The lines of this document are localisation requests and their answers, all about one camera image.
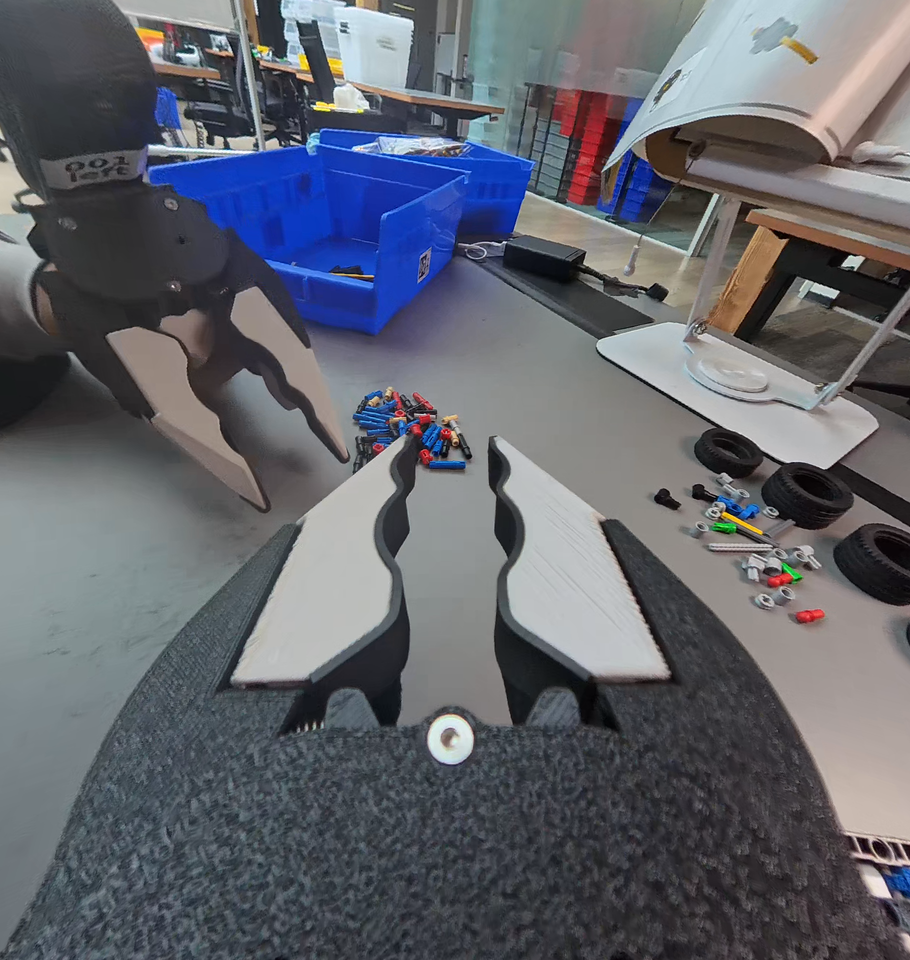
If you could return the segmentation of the background wooden-top desk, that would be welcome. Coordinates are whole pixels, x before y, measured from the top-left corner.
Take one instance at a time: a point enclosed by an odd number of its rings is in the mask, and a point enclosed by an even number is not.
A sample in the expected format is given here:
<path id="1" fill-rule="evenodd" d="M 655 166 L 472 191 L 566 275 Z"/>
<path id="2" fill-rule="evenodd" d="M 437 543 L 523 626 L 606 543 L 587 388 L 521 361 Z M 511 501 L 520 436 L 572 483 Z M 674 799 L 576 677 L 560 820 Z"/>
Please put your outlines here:
<path id="1" fill-rule="evenodd" d="M 315 84 L 310 72 L 301 70 L 292 64 L 262 57 L 257 58 L 256 62 L 271 73 L 292 77 L 302 100 L 307 98 L 309 88 Z M 506 114 L 505 106 L 485 101 L 459 99 L 451 95 L 419 89 L 380 86 L 360 80 L 351 80 L 350 83 L 365 95 L 387 99 L 390 102 L 404 104 L 410 108 L 425 108 L 432 114 L 437 114 L 444 119 L 446 135 L 451 138 L 456 136 L 458 124 L 461 121 L 473 121 L 483 117 L 495 121 L 498 117 Z"/>

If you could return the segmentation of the blue open-front plastic bin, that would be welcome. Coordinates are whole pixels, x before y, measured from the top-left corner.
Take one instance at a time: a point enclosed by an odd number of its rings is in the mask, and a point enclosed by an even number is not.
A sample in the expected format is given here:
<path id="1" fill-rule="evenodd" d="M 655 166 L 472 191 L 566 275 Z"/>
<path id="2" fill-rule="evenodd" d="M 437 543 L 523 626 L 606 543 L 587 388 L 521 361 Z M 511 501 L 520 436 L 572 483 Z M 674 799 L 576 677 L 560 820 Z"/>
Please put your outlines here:
<path id="1" fill-rule="evenodd" d="M 149 169 L 203 203 L 280 276 L 303 318 L 377 335 L 453 255 L 468 176 L 321 145 L 233 152 Z M 374 282 L 329 273 L 361 265 Z"/>

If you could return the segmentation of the black brick frame assembly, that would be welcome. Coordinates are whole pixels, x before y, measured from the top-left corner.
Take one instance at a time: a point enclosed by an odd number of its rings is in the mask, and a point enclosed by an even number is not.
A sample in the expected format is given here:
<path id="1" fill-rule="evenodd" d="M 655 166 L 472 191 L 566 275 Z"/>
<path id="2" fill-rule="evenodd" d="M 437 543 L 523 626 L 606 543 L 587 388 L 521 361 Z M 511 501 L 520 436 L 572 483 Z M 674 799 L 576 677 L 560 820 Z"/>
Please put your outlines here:
<path id="1" fill-rule="evenodd" d="M 859 873 L 910 956 L 910 841 L 847 832 Z"/>

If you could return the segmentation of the cluster of small mixed bricks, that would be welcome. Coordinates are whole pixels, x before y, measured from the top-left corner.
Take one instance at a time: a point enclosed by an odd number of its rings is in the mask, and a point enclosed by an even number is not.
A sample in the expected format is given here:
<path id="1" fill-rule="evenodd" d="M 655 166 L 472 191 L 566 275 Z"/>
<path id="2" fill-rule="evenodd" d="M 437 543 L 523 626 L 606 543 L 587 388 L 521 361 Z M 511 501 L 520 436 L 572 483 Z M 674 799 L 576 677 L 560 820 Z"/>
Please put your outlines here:
<path id="1" fill-rule="evenodd" d="M 716 475 L 711 486 L 692 484 L 690 496 L 701 504 L 701 518 L 688 534 L 709 554 L 738 563 L 744 580 L 758 588 L 753 603 L 761 609 L 794 602 L 805 576 L 822 569 L 812 546 L 781 545 L 780 536 L 793 521 L 775 507 L 753 501 L 729 474 Z"/>

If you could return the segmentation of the clear bag of parts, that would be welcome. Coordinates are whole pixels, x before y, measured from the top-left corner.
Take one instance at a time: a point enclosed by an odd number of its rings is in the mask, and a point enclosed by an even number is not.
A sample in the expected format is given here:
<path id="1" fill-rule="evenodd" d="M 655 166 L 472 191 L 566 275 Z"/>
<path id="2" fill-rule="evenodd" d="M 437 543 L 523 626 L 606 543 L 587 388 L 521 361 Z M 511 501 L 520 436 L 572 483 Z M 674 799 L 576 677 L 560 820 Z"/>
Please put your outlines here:
<path id="1" fill-rule="evenodd" d="M 467 156 L 471 144 L 440 136 L 380 135 L 351 147 L 353 152 L 401 158 L 457 159 Z"/>

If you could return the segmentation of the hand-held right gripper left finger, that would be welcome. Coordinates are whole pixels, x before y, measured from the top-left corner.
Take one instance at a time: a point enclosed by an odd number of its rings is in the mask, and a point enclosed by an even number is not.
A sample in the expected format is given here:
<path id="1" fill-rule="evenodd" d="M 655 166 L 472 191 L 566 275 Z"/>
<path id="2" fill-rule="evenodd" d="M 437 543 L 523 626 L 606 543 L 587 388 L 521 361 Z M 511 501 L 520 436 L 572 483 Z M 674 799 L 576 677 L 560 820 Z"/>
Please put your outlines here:
<path id="1" fill-rule="evenodd" d="M 297 691 L 295 723 L 359 690 L 379 725 L 397 724 L 410 650 L 397 556 L 417 466 L 416 439 L 398 439 L 297 522 L 230 669 L 233 689 Z"/>

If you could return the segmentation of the large instruction booklet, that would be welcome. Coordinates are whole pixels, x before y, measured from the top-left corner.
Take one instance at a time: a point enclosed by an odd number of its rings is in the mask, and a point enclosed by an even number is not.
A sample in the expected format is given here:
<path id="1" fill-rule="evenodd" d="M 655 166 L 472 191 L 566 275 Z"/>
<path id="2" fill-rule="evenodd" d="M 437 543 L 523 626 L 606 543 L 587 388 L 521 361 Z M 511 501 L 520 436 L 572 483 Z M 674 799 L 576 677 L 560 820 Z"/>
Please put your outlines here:
<path id="1" fill-rule="evenodd" d="M 705 2 L 605 162 L 664 133 L 833 161 L 910 66 L 910 1 Z"/>

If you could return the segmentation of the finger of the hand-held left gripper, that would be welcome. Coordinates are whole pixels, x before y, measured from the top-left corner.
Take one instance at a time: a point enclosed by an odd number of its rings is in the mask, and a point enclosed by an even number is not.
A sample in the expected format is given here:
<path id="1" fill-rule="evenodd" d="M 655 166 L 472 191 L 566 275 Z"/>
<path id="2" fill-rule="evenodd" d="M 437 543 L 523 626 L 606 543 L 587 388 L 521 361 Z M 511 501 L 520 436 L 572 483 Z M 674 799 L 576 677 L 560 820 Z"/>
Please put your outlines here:
<path id="1" fill-rule="evenodd" d="M 199 391 L 213 394 L 246 370 L 262 378 L 276 402 L 299 410 L 312 433 L 342 464 L 350 452 L 329 386 L 299 317 L 293 322 L 257 286 L 208 316 L 210 351 L 199 365 Z"/>
<path id="2" fill-rule="evenodd" d="M 203 311 L 169 315 L 156 329 L 119 329 L 107 333 L 105 341 L 148 403 L 150 425 L 247 504 L 268 512 L 271 504 L 256 474 L 191 380 L 214 355 L 209 316 Z"/>

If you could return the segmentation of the wooden side table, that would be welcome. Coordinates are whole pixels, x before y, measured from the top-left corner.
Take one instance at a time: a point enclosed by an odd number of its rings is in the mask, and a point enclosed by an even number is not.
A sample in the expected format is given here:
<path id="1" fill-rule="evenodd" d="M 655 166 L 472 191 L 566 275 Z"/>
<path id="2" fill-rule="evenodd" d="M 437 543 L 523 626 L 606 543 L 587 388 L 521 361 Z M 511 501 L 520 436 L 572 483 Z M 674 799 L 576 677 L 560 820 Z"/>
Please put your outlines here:
<path id="1" fill-rule="evenodd" d="M 706 322 L 752 342 L 773 317 L 797 281 L 814 282 L 886 311 L 907 291 L 897 283 L 846 270 L 848 257 L 860 257 L 910 276 L 910 246 L 840 225 L 756 208 L 746 215 L 754 234 Z"/>

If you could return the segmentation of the metal pole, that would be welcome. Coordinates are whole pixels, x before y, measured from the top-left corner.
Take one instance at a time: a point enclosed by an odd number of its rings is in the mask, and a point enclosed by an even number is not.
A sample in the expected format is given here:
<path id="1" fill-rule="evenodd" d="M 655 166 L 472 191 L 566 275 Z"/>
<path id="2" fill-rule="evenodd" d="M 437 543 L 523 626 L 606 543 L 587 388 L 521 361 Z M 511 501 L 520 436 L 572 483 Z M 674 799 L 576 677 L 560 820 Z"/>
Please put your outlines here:
<path id="1" fill-rule="evenodd" d="M 229 5 L 239 41 L 240 49 L 235 59 L 236 63 L 242 67 L 245 80 L 246 112 L 255 138 L 254 149 L 264 152 L 267 142 L 258 97 L 257 64 L 253 55 L 253 42 L 255 45 L 258 44 L 257 17 L 253 15 L 255 6 L 254 2 L 244 1 L 229 1 Z"/>

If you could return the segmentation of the grey desk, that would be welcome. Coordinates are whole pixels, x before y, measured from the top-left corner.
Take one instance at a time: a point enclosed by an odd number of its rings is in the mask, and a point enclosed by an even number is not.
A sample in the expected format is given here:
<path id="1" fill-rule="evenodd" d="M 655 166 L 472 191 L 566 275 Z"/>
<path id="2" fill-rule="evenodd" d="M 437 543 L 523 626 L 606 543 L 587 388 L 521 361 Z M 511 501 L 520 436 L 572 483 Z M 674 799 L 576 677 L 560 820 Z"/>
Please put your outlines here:
<path id="1" fill-rule="evenodd" d="M 32 958 L 897 958 L 841 833 L 910 842 L 910 607 L 839 576 L 856 501 L 759 611 L 657 507 L 704 473 L 700 419 L 593 338 L 455 262 L 374 339 L 312 330 L 351 418 L 379 386 L 462 414 L 476 462 L 420 469 L 397 555 L 397 728 L 287 729 L 295 691 L 220 689 L 285 547 L 347 483 L 243 376 L 273 511 L 240 502 L 74 371 L 0 436 L 0 953 Z M 670 681 L 602 726 L 498 726 L 500 435 L 603 517 Z"/>

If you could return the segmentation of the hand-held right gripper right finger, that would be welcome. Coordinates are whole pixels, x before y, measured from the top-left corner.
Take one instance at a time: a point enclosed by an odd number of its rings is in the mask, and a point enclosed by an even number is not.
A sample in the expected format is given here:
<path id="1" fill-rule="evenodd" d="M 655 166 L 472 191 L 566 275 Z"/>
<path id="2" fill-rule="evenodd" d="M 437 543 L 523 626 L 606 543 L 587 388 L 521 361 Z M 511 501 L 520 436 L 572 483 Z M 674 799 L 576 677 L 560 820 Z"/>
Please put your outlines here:
<path id="1" fill-rule="evenodd" d="M 487 477 L 505 553 L 494 650 L 511 722 L 546 690 L 569 692 L 589 722 L 601 688 L 672 681 L 604 515 L 500 436 L 488 439 Z"/>

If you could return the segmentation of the person's left forearm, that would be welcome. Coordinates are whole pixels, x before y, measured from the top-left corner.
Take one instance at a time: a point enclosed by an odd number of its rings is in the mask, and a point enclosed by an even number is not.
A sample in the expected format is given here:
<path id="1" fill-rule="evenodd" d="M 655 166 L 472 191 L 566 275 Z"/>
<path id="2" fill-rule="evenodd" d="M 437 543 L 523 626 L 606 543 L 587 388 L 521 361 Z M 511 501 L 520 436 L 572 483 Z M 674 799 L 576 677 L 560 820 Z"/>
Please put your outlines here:
<path id="1" fill-rule="evenodd" d="M 41 268 L 30 246 L 0 230 L 0 362 L 65 354 L 38 319 L 35 289 Z"/>

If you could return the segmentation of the pile of coloured connector pins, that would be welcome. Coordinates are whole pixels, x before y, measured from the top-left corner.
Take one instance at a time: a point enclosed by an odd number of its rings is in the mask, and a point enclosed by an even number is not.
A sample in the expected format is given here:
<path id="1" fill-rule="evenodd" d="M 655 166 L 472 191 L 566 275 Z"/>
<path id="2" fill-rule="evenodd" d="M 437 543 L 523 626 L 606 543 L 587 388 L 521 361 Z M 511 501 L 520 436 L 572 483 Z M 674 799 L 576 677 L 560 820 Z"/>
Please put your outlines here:
<path id="1" fill-rule="evenodd" d="M 355 427 L 352 473 L 387 450 L 412 439 L 415 456 L 435 472 L 465 471 L 474 454 L 459 414 L 440 414 L 437 405 L 418 391 L 394 387 L 362 396 L 352 416 Z"/>

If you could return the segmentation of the translucent white storage box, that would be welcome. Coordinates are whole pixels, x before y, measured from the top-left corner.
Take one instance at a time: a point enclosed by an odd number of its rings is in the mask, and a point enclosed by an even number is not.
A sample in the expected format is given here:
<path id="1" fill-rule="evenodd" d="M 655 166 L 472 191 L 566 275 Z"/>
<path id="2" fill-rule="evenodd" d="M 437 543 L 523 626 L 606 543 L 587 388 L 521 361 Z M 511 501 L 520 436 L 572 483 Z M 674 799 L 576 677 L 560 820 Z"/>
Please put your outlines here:
<path id="1" fill-rule="evenodd" d="M 342 75 L 346 81 L 404 89 L 415 30 L 413 20 L 346 6 L 336 15 Z"/>

